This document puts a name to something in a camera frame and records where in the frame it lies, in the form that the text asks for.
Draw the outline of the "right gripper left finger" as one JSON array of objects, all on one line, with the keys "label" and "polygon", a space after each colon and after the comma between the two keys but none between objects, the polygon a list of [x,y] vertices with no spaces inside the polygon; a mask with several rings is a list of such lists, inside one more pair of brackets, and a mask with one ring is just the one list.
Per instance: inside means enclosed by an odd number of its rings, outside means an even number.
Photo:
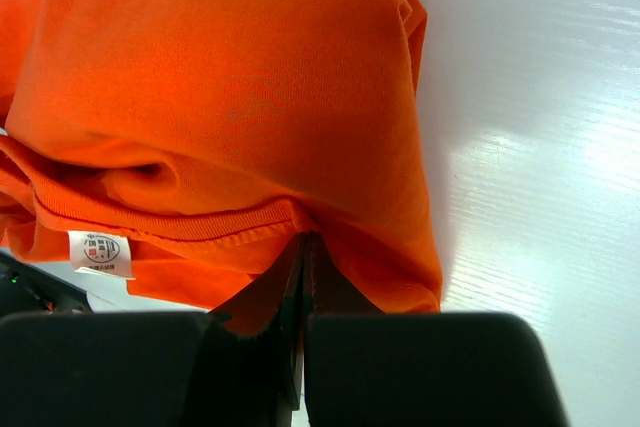
[{"label": "right gripper left finger", "polygon": [[5,426],[287,426],[300,400],[293,237],[211,312],[1,317]]}]

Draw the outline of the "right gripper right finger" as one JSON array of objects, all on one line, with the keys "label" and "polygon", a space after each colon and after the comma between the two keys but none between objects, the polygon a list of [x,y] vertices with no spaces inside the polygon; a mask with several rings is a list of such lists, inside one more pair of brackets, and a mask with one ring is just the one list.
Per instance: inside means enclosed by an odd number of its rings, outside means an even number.
[{"label": "right gripper right finger", "polygon": [[313,426],[564,426],[533,329],[506,313],[386,314],[317,234],[303,255],[304,386]]}]

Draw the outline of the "orange t shirt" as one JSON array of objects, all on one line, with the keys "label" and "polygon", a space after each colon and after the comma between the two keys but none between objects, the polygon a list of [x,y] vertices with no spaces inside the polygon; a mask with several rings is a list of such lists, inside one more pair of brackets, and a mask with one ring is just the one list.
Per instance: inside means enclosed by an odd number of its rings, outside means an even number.
[{"label": "orange t shirt", "polygon": [[213,308],[323,237],[388,313],[443,276],[416,109],[419,0],[1,0],[1,244],[120,238],[128,291]]}]

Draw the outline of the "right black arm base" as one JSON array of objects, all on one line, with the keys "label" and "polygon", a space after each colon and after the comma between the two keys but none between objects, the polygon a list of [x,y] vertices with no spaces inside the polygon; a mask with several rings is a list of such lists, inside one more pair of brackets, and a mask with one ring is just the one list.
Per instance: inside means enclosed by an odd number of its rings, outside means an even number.
[{"label": "right black arm base", "polygon": [[91,312],[85,290],[1,252],[1,317]]}]

